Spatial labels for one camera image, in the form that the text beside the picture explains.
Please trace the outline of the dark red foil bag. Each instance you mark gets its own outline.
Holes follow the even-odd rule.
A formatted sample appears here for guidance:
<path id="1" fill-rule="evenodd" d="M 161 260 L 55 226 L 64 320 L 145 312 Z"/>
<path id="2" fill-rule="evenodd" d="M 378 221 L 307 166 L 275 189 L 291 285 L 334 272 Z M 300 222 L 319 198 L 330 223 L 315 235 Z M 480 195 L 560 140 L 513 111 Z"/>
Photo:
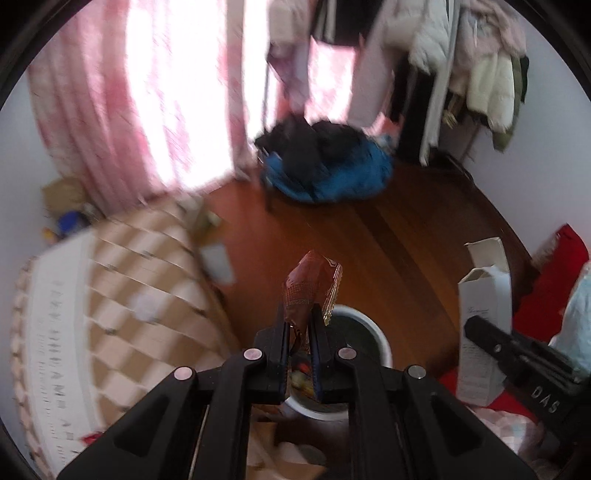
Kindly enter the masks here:
<path id="1" fill-rule="evenodd" d="M 308 251 L 283 282 L 283 320 L 304 336 L 312 308 L 321 307 L 322 319 L 329 323 L 342 281 L 342 265 Z"/>

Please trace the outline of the tall white carton box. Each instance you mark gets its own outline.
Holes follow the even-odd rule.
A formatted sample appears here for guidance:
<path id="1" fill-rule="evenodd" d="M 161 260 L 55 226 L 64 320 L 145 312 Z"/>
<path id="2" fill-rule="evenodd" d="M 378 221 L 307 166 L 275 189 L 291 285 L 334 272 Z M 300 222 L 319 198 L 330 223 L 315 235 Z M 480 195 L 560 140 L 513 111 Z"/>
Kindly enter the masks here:
<path id="1" fill-rule="evenodd" d="M 512 280 L 502 240 L 468 243 L 473 268 L 460 280 L 460 353 L 456 395 L 487 407 L 504 391 L 506 375 L 493 357 L 512 331 Z"/>

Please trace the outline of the white round trash bin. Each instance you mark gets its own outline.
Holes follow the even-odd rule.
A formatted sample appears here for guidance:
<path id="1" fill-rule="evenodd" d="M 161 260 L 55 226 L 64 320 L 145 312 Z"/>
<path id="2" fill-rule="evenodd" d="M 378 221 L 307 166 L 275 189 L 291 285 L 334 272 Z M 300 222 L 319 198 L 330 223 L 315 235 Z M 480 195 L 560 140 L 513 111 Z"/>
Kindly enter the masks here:
<path id="1" fill-rule="evenodd" d="M 369 316 L 353 307 L 335 306 L 329 323 L 325 325 L 337 330 L 346 344 L 358 352 L 358 357 L 353 360 L 353 378 L 356 380 L 355 400 L 349 405 L 325 405 L 315 398 L 307 330 L 303 346 L 291 359 L 287 407 L 311 420 L 342 422 L 349 418 L 349 411 L 355 408 L 355 403 L 361 394 L 369 394 L 374 389 L 382 388 L 379 375 L 382 368 L 393 366 L 393 354 L 381 328 Z"/>

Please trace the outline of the red cushion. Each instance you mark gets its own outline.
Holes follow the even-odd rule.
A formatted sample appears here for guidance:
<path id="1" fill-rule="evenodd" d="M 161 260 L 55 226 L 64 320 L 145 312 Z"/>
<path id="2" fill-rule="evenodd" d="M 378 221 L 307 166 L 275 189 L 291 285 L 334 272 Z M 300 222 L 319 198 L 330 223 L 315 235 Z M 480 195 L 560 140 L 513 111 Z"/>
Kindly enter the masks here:
<path id="1" fill-rule="evenodd" d="M 589 261 L 587 246 L 569 224 L 561 226 L 552 240 L 549 257 L 512 319 L 516 333 L 546 344 L 560 332 L 571 292 Z"/>

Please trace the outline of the clear plastic wrapper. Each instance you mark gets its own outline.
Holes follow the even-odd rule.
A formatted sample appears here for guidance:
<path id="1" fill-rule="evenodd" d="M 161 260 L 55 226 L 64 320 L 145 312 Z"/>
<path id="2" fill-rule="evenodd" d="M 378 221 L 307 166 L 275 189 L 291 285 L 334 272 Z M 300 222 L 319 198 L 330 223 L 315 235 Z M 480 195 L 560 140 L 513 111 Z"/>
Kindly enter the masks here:
<path id="1" fill-rule="evenodd" d="M 134 318 L 143 323 L 155 324 L 160 321 L 163 298 L 151 293 L 136 293 L 128 301 L 128 308 Z"/>

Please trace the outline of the checkered table cloth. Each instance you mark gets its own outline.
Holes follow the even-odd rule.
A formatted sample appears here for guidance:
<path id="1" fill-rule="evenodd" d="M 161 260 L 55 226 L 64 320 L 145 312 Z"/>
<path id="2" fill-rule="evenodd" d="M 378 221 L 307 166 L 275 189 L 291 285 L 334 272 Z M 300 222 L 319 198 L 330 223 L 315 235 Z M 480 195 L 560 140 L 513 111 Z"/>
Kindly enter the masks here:
<path id="1" fill-rule="evenodd" d="M 53 479 L 173 370 L 221 365 L 238 342 L 190 234 L 196 199 L 114 215 L 31 258 L 13 302 L 14 398 L 30 459 Z M 163 298 L 136 320 L 136 293 Z"/>

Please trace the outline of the red orange snack wrapper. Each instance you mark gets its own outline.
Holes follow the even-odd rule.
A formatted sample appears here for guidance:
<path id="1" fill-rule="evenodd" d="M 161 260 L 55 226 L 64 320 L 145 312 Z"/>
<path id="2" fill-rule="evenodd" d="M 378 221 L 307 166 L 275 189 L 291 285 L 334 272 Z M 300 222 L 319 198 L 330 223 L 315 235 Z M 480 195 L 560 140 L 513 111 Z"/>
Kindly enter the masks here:
<path id="1" fill-rule="evenodd" d="M 95 442 L 95 441 L 96 441 L 98 438 L 100 438 L 101 436 L 102 436 L 102 433 L 101 433 L 100 431 L 98 431 L 98 432 L 93 432 L 93 433 L 90 433 L 90 434 L 88 434 L 88 435 L 84 436 L 84 437 L 82 438 L 82 442 L 83 442 L 83 443 L 84 443 L 86 446 L 89 446 L 89 445 L 93 444 L 93 443 L 94 443 L 94 442 Z"/>

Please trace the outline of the blue black clothes pile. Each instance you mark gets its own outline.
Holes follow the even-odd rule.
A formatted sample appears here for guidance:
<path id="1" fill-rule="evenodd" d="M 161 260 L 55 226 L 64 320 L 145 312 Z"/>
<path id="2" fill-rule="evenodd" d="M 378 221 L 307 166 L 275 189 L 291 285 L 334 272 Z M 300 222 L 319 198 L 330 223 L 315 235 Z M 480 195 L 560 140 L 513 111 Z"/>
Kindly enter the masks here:
<path id="1" fill-rule="evenodd" d="M 394 173 L 387 147 L 349 125 L 308 123 L 290 114 L 254 140 L 264 189 L 298 202 L 361 200 L 380 194 Z"/>

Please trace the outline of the blue lidded jar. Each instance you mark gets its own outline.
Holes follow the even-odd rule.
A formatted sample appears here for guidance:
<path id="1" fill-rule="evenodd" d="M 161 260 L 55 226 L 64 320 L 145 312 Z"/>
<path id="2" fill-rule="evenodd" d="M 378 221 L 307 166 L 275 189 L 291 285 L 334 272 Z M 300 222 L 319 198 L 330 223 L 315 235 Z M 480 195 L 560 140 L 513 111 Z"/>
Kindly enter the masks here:
<path id="1" fill-rule="evenodd" d="M 63 237 L 72 235 L 90 225 L 86 216 L 79 211 L 69 211 L 57 220 L 59 233 Z"/>

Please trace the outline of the brown paper bag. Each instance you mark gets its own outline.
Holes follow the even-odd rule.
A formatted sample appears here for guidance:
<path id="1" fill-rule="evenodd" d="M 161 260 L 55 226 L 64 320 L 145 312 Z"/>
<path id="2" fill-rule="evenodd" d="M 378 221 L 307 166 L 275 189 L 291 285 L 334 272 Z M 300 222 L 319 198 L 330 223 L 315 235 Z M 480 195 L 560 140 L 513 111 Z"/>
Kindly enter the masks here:
<path id="1" fill-rule="evenodd" d="M 88 202 L 82 183 L 73 177 L 57 179 L 41 188 L 43 204 L 52 218 L 70 211 L 81 211 Z"/>

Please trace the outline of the pink floral curtain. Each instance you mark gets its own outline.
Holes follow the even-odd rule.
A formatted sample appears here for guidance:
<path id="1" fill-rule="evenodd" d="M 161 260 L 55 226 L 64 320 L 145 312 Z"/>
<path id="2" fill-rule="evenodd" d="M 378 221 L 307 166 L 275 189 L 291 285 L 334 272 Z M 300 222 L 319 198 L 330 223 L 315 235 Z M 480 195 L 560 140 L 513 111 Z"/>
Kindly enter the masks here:
<path id="1" fill-rule="evenodd" d="M 249 177 L 253 142 L 290 113 L 266 67 L 265 1 L 93 1 L 27 74 L 58 172 L 105 213 Z"/>

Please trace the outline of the hanging coats on rack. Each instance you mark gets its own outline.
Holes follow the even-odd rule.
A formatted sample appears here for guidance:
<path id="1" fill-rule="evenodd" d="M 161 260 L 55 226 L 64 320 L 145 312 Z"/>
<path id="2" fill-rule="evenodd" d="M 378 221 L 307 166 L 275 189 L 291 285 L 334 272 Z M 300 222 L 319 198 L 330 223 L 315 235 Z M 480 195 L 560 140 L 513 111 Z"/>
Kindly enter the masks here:
<path id="1" fill-rule="evenodd" d="M 510 142 L 527 80 L 526 35 L 499 1 L 273 1 L 267 62 L 294 113 L 310 99 L 311 42 L 358 51 L 346 124 L 369 129 L 383 111 L 401 122 L 400 152 L 428 164 L 442 125 L 462 112 Z"/>

